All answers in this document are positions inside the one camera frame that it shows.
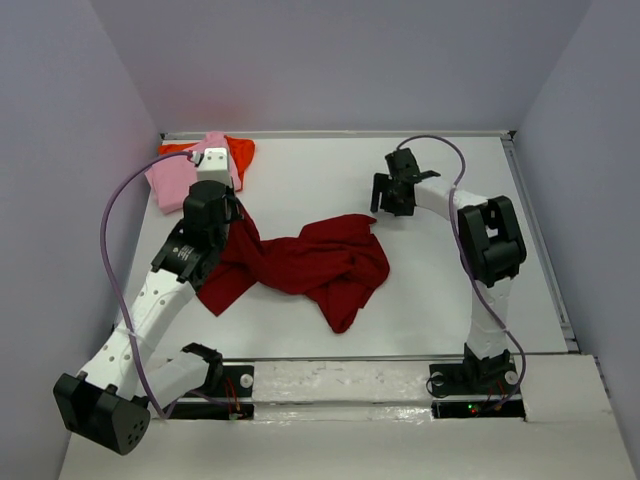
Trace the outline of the dark red t shirt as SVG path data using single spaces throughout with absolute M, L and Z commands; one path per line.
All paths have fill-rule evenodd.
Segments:
M 312 300 L 330 329 L 342 334 L 390 274 L 375 224 L 369 215 L 346 214 L 307 224 L 295 237 L 264 240 L 244 212 L 197 297 L 219 316 L 260 283 Z

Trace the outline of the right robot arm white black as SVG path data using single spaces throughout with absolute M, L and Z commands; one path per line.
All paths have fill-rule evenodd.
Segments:
M 508 348 L 514 336 L 506 325 L 511 285 L 527 257 L 512 201 L 459 189 L 439 173 L 420 170 L 410 149 L 385 157 L 387 170 L 373 177 L 371 210 L 396 217 L 421 208 L 447 220 L 471 283 L 471 323 L 462 361 L 433 364 L 427 388 L 437 399 L 519 390 L 521 376 Z

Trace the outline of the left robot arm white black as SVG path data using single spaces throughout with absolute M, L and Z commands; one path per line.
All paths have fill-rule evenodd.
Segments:
M 198 343 L 182 347 L 154 371 L 144 368 L 181 310 L 220 262 L 229 227 L 240 219 L 232 187 L 193 184 L 183 217 L 151 262 L 141 290 L 100 351 L 75 374 L 62 374 L 53 395 L 66 429 L 119 455 L 133 451 L 153 415 L 187 393 L 217 388 L 223 356 Z

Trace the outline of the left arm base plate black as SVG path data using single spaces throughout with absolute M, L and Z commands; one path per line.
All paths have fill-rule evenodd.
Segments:
M 222 373 L 170 403 L 164 412 L 171 420 L 252 420 L 254 367 L 227 364 Z

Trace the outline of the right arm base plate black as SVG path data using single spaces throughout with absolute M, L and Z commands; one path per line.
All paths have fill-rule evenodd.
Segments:
M 436 420 L 526 418 L 521 391 L 514 390 L 519 379 L 514 363 L 473 383 L 463 364 L 436 363 L 429 366 L 425 389 L 432 398 L 431 413 Z

